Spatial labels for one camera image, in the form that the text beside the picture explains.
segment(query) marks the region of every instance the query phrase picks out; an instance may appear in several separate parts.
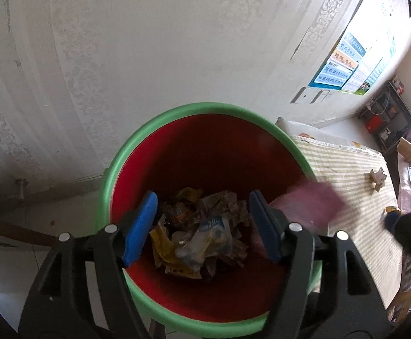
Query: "red box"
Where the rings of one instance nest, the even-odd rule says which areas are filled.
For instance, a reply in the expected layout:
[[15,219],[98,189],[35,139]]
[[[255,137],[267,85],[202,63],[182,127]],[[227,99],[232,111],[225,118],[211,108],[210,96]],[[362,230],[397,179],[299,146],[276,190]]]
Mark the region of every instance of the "red box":
[[373,132],[378,129],[382,124],[382,118],[380,116],[373,116],[369,122],[365,124],[365,128],[369,132],[369,134],[373,134]]

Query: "floor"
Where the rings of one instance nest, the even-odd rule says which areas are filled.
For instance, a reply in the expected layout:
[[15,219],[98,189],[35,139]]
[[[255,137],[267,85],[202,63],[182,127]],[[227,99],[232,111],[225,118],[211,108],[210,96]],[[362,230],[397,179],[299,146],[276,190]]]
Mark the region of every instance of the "floor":
[[[357,119],[348,119],[323,128],[365,146],[374,148],[373,139]],[[59,235],[69,231],[75,237],[94,233],[96,230],[95,211],[99,192],[64,199],[57,202],[35,204],[17,208],[0,218],[34,231]],[[35,278],[39,266],[44,261],[48,249],[39,246],[0,247],[0,313],[17,329],[25,298]],[[87,265],[88,287],[96,324],[106,327],[101,309],[99,293],[95,281],[93,264]],[[150,318],[144,317],[146,326]],[[166,329],[170,339],[190,339],[194,336]]]

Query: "striped bedsheet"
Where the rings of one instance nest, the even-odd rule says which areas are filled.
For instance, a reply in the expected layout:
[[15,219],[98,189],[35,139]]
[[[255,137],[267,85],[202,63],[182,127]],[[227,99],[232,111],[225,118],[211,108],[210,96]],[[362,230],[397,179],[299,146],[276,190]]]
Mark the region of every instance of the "striped bedsheet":
[[[369,148],[334,145],[301,136],[292,140],[311,165],[318,181],[330,182],[347,206],[328,225],[328,235],[347,231],[362,255],[387,307],[400,286],[401,246],[382,226],[386,206],[397,206],[394,187],[383,156]],[[388,175],[380,192],[370,170]]]

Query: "poster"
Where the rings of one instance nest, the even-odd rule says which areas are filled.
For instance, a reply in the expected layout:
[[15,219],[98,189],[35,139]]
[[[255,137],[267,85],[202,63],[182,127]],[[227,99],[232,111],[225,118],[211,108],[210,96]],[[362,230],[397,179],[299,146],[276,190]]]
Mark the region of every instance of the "poster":
[[387,0],[363,0],[309,87],[364,95],[395,53]]

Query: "metal screw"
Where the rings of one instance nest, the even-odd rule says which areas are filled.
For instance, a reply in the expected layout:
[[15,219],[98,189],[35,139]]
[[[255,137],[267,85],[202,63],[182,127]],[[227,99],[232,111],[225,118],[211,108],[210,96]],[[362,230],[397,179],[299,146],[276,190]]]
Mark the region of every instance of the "metal screw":
[[346,241],[347,239],[349,239],[349,235],[345,231],[338,231],[336,235],[337,235],[337,238],[342,241]]
[[106,233],[114,233],[118,230],[118,226],[116,224],[109,224],[105,227]]
[[303,230],[303,226],[299,223],[293,222],[288,225],[288,229],[292,232],[300,232]]
[[66,241],[69,241],[69,238],[70,238],[70,234],[68,232],[65,232],[59,235],[58,240],[60,240],[61,242],[66,242]]

